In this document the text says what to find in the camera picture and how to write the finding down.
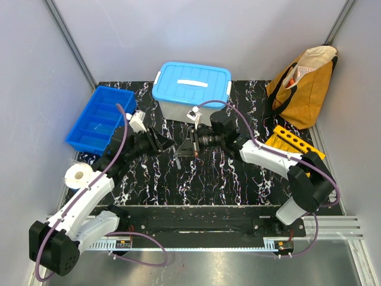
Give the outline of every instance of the blue plastic box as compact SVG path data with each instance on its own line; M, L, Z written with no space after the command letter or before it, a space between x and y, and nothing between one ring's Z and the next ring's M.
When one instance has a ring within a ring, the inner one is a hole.
M159 102L165 119L194 123L186 114L193 106L208 100L229 101L232 75L220 67L169 62L158 72L152 96ZM211 125L210 115L223 103L209 103L200 108L199 123Z
M66 142L77 151L102 155L114 130L124 125L124 119L115 106L117 103L130 114L136 108L132 91L97 87Z

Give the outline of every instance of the yellow block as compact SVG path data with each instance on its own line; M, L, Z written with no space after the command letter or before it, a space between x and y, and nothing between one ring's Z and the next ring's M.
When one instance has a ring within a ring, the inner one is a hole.
M274 134L272 134L272 136L266 141L265 144L292 153L305 154L309 151L314 151L322 160L326 157L326 155L320 152L318 149L314 148L280 125L275 127Z

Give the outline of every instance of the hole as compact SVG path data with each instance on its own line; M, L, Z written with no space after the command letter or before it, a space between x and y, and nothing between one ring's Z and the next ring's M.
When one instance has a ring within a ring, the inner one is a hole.
M83 172L79 171L75 174L74 178L76 178L77 180L81 179L83 177Z

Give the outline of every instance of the gray floor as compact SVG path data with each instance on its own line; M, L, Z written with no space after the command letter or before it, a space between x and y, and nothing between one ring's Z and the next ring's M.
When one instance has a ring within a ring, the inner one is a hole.
M305 246L305 242L298 242L298 248ZM158 263L163 258L161 253L128 255ZM45 285L361 285L349 247L343 241L319 241L307 255L294 259L188 252L170 253L170 260L166 268L150 268L86 251L70 274L55 276Z

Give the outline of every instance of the black bag strap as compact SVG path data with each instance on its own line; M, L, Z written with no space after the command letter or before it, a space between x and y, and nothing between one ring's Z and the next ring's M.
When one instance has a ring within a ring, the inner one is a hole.
M272 109L273 109L274 100L276 98L277 93L279 92L279 89L280 89L284 79L287 77L290 69L294 68L297 64L298 63L293 63L291 66L288 67L288 69L285 71L283 76L280 78L280 80L279 80L278 84L276 85L274 91L268 96L268 106L269 106L270 111L272 111Z
M290 104L291 102L291 99L293 97L293 95L295 94L296 90L298 89L298 87L296 85L294 85L293 87L290 88L291 90L291 94L290 96L288 97L288 99L282 103L277 109L273 110L271 113L272 115L279 115L280 113L284 112L284 110L287 108L287 106Z
M338 63L338 56L334 56L332 59L332 73L335 70L336 64Z
M332 73L333 73L333 70L335 69L335 66L336 66L336 63L338 62L338 57L337 56L334 56L333 59L332 59ZM298 89L298 87L295 85L293 87L290 88L291 90L291 94L290 96L288 97L288 99L282 103L277 109L275 110L272 110L273 109L273 103L274 103L274 100L276 98L276 94L278 93L279 89L280 89L280 84L282 84L282 82L284 81L284 79L286 78L287 74L288 74L288 71L291 67L295 66L296 63L293 63L286 71L286 73L282 76L282 80L278 83L278 85L276 86L274 92L268 97L268 98L272 98L272 100L270 100L270 111L271 111L271 114L272 115L279 115L280 113L284 112L284 110L287 108L287 106L290 104L291 102L291 99L293 97L293 95L295 94L296 90Z

